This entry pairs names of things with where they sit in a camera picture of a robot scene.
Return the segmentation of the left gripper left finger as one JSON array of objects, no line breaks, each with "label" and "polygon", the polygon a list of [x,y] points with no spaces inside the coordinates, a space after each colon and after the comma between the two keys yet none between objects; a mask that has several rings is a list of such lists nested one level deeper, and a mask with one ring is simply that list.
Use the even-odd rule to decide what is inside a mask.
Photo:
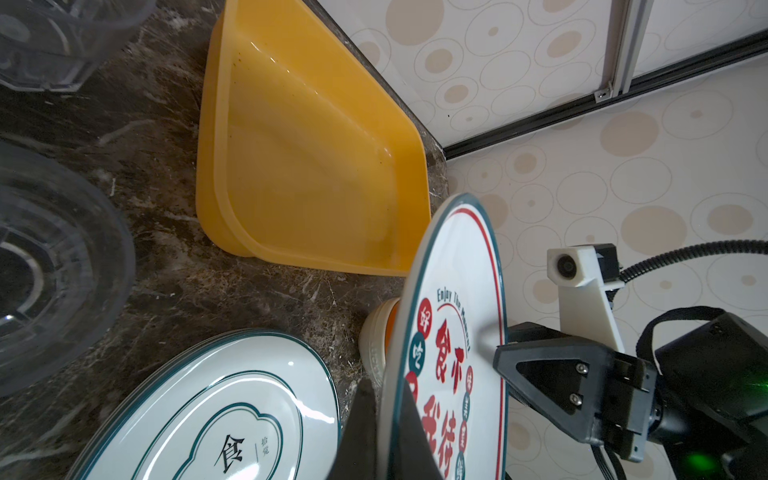
[{"label": "left gripper left finger", "polygon": [[376,478],[376,392],[370,379],[361,380],[328,480]]}]

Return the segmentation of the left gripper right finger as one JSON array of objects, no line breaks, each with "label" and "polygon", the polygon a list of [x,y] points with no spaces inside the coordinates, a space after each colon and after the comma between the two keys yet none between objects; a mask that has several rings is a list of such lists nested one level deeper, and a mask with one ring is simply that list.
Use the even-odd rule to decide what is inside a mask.
[{"label": "left gripper right finger", "polygon": [[409,389],[402,392],[398,426],[398,478],[442,480]]}]

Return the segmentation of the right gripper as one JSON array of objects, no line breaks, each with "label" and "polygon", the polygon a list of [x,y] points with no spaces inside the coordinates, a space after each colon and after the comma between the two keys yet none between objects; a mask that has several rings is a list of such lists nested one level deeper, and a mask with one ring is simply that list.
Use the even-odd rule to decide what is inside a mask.
[{"label": "right gripper", "polygon": [[621,459],[644,459],[658,375],[651,362],[524,322],[507,329],[493,367],[517,401],[573,440],[596,446],[605,443],[601,417],[608,382],[608,447]]}]

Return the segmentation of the white plate green flower outline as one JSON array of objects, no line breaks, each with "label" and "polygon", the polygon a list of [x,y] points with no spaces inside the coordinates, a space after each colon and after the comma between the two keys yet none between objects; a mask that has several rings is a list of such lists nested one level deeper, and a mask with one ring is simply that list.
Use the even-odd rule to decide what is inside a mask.
[{"label": "white plate green flower outline", "polygon": [[111,414],[70,479],[324,479],[341,439],[330,370],[275,331],[218,335],[150,375]]}]

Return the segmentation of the white plate red characters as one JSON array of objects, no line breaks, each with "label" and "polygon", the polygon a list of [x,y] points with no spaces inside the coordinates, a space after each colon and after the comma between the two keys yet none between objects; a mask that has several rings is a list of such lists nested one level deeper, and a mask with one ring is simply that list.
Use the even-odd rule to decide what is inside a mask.
[{"label": "white plate red characters", "polygon": [[477,197],[453,195],[431,220],[400,297],[378,418],[378,478],[398,478],[404,389],[443,479],[504,478],[507,389],[493,357],[506,329],[491,221]]}]

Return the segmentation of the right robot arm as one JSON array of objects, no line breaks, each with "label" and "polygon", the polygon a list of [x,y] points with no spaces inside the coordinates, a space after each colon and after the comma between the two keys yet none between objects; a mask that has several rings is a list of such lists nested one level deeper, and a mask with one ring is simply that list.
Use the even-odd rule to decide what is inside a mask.
[{"label": "right robot arm", "polygon": [[622,267],[615,245],[551,249],[560,325],[510,327],[493,361],[510,395],[588,445],[606,479],[664,449],[679,479],[763,479],[767,475],[767,338],[720,308],[675,308],[659,323],[696,328],[655,347],[654,325],[626,353],[613,315],[617,292],[651,271],[725,254],[763,255],[763,240],[683,247]]}]

